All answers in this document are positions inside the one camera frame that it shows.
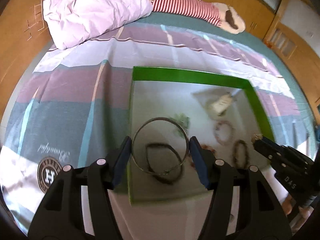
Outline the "gold hair claw clip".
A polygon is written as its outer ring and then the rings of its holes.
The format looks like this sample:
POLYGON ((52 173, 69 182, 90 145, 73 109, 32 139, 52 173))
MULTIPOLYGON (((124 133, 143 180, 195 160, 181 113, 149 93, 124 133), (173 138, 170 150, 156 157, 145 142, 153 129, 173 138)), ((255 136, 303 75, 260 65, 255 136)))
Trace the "gold hair claw clip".
POLYGON ((262 134, 253 134, 251 137, 251 142, 255 143, 258 140, 262 140, 263 139, 263 135, 262 134))

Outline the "green bead cluster jewelry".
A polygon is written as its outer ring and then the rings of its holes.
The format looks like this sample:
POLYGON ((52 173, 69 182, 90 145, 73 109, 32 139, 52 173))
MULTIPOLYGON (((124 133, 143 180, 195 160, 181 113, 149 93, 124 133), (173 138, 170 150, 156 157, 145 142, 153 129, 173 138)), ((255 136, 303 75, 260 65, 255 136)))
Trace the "green bead cluster jewelry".
MULTIPOLYGON (((174 114, 172 119, 183 128, 183 130, 185 131, 186 135, 189 134, 190 118, 188 116, 186 116, 184 113, 174 114)), ((181 137, 182 139, 184 138, 183 132, 181 132, 181 130, 179 128, 175 128, 174 133, 177 136, 181 137)))

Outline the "thin metal bangle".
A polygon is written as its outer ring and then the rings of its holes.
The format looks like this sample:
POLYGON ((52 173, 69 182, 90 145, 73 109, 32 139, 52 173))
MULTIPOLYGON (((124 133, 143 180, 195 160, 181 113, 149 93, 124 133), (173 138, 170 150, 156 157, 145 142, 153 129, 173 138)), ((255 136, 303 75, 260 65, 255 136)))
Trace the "thin metal bangle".
POLYGON ((172 146, 182 158, 183 166, 189 153, 189 138, 178 123, 171 118, 155 117, 144 122, 136 130, 132 138, 132 160, 141 171, 150 175, 152 173, 148 171, 145 147, 153 142, 172 146), (183 132, 183 139, 174 133, 175 128, 179 128, 183 132))

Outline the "striped patterned bed sheet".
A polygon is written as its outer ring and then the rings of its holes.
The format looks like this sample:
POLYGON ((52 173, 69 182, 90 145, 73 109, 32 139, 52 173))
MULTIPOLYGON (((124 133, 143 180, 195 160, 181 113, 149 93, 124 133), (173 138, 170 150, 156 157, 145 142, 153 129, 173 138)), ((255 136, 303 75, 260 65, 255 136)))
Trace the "striped patterned bed sheet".
MULTIPOLYGON (((289 69, 263 42, 245 32, 229 34, 203 20, 153 12, 72 48, 51 47, 37 64, 10 112, 1 150, 1 239, 29 239, 33 217, 64 166, 89 166, 119 149, 125 137, 132 140, 135 67, 248 80, 273 138, 259 134, 304 155, 303 146, 316 152, 309 103, 289 69)), ((212 191, 170 202, 131 204, 131 159, 132 152, 120 183, 108 193, 122 239, 199 239, 212 191)), ((256 167, 282 206, 289 193, 266 160, 266 169, 256 167)))

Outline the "green cardboard box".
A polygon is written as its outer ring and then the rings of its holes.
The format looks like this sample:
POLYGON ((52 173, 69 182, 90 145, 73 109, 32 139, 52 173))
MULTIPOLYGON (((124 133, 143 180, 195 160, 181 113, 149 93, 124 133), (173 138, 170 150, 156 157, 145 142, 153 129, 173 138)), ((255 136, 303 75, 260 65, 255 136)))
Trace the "green cardboard box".
MULTIPOLYGON (((188 138, 196 137, 202 146, 211 148, 217 158, 232 166, 261 170, 269 162, 251 145, 253 134, 273 138, 271 125, 263 106, 248 80, 195 70, 160 67, 135 67, 130 94, 131 137, 151 118, 184 113, 190 118, 188 138), (242 91, 221 120, 212 120, 194 93, 225 88, 242 91)), ((131 159, 128 168, 128 189, 131 204, 170 202, 207 193, 199 181, 188 154, 183 175, 173 185, 162 184, 141 171, 131 159)))

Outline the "wooden wardrobe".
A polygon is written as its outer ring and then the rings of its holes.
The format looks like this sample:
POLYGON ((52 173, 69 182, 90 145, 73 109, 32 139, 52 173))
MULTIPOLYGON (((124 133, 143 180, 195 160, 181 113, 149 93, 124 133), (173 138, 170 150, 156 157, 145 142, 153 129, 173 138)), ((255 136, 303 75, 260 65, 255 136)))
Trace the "wooden wardrobe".
POLYGON ((246 31, 261 39, 285 63, 319 120, 319 56, 291 27, 281 22, 290 0, 280 0, 276 12, 259 0, 195 0, 233 7, 243 18, 246 31))

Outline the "red striped plush toy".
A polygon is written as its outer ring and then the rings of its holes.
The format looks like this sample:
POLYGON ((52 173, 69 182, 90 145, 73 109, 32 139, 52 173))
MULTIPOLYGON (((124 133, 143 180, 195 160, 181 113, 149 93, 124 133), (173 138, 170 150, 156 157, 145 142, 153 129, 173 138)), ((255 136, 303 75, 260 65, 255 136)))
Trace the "red striped plush toy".
POLYGON ((231 34, 245 31, 246 24, 236 10, 224 3, 198 0, 150 0, 154 12, 198 18, 231 34))

